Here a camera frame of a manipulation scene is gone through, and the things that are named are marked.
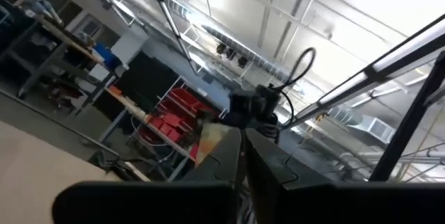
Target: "gray floor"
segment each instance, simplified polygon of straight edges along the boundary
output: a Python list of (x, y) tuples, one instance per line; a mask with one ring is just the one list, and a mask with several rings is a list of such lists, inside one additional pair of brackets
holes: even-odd
[[(0, 80), (0, 89), (13, 96), (15, 96), (17, 92), (16, 87), (8, 84), (8, 82), (4, 80)], [(68, 117), (65, 111), (56, 111), (56, 107), (45, 99), (43, 93), (41, 93), (38, 88), (34, 89), (32, 93), (29, 93), (24, 102), (95, 140), (99, 138), (100, 134), (111, 123), (105, 115), (94, 107), (87, 111), (82, 119), (72, 119)], [(2, 94), (0, 94), (0, 120), (33, 134), (41, 140), (81, 159), (89, 159), (91, 155), (98, 150), (98, 147), (89, 145), (88, 142), (79, 135), (72, 133), (66, 128)], [(124, 145), (127, 136), (124, 136), (119, 129), (113, 132), (110, 138), (112, 149), (122, 155), (128, 153), (128, 148)]]

